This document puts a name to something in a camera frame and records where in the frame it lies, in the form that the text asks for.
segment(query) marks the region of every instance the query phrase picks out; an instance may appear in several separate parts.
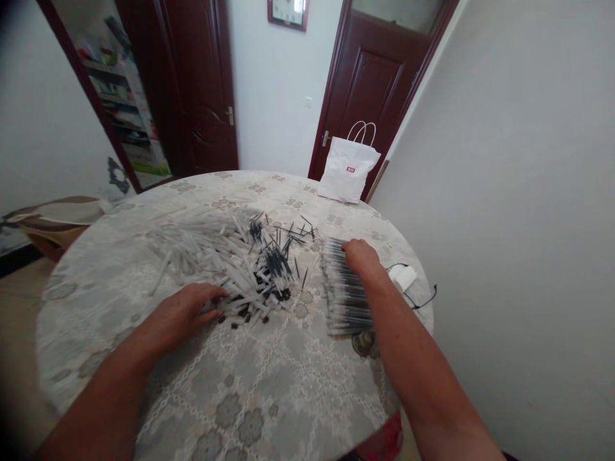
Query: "round table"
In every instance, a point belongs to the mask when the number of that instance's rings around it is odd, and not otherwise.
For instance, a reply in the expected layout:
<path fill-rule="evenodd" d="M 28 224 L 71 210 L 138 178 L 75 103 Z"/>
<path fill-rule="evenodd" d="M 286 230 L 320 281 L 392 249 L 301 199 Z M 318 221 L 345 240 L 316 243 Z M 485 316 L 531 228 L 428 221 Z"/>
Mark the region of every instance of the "round table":
<path fill-rule="evenodd" d="M 49 278 L 38 317 L 42 390 L 68 410 L 102 360 L 179 287 L 145 251 L 148 232 L 209 208 L 261 209 L 288 228 L 307 218 L 316 239 L 291 247 L 309 268 L 289 311 L 267 324 L 211 325 L 165 357 L 149 380 L 137 459 L 334 459 L 375 433 L 399 408 L 378 358 L 361 358 L 349 337 L 327 335 L 320 269 L 324 237 L 364 238 L 385 266 L 410 264 L 409 293 L 428 299 L 423 268 L 404 237 L 370 206 L 319 197 L 318 183 L 271 172 L 193 176 L 134 197 L 71 246 Z M 415 311 L 429 332 L 431 304 Z"/>

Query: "pile of pen refills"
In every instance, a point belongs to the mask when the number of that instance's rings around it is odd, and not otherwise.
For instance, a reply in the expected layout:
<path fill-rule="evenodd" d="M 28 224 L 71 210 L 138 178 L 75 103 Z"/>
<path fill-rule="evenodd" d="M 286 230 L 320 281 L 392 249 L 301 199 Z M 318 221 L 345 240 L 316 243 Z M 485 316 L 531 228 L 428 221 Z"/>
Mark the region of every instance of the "pile of pen refills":
<path fill-rule="evenodd" d="M 288 262 L 290 246 L 314 240 L 314 228 L 301 230 L 273 226 L 264 212 L 237 209 L 232 212 L 207 213 L 206 216 L 166 224 L 153 229 L 147 245 L 160 264 L 153 295 L 165 275 L 183 286 L 192 282 L 210 282 L 223 287 L 230 296 L 215 306 L 229 318 L 231 328 L 261 320 L 269 322 L 272 309 L 287 309 L 291 287 L 303 290 L 308 271 L 301 276 L 295 258 L 297 279 Z M 275 229 L 275 236 L 268 231 Z M 213 308 L 206 305 L 204 311 Z"/>
<path fill-rule="evenodd" d="M 327 238 L 320 264 L 325 275 L 327 328 L 332 336 L 355 334 L 373 329 L 372 313 L 359 277 L 346 265 L 344 240 Z"/>

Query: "person's left hand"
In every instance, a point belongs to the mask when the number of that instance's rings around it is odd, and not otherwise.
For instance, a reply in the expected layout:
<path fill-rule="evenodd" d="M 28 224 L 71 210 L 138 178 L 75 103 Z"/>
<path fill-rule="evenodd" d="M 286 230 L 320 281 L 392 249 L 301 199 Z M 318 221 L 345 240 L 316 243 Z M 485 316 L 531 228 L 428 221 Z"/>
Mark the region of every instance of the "person's left hand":
<path fill-rule="evenodd" d="M 187 285 L 158 305 L 126 339 L 127 346 L 155 362 L 217 319 L 222 312 L 201 314 L 201 309 L 207 301 L 227 296 L 226 290 L 208 283 Z"/>

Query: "forearm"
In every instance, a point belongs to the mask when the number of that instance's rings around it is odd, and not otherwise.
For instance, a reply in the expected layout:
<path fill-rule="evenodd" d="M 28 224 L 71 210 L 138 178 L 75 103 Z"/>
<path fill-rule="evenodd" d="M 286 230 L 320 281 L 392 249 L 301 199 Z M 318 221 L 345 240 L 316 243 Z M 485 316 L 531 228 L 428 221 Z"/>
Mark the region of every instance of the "forearm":
<path fill-rule="evenodd" d="M 101 364 L 35 460 L 131 460 L 138 412 L 155 358 L 129 338 Z"/>
<path fill-rule="evenodd" d="M 430 452 L 434 445 L 422 444 L 421 439 L 437 439 L 441 435 L 438 432 L 447 432 L 449 438 L 461 432 L 491 440 L 446 358 L 395 289 L 386 270 L 363 280 L 363 285 L 387 376 L 415 429 L 423 454 L 427 455 L 424 452 Z"/>

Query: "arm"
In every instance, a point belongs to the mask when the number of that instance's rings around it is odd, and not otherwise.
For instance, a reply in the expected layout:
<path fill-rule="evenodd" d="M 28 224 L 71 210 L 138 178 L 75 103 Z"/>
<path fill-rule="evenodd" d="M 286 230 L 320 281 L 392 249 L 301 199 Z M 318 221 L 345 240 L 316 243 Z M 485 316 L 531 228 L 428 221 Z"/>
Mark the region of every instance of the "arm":
<path fill-rule="evenodd" d="M 504 459 L 431 335 L 365 240 L 344 244 L 365 289 L 384 369 L 423 459 Z"/>
<path fill-rule="evenodd" d="M 220 287 L 192 284 L 162 301 L 101 364 L 33 459 L 133 459 L 147 377 L 160 358 L 220 315 L 200 310 L 221 296 L 228 293 Z"/>

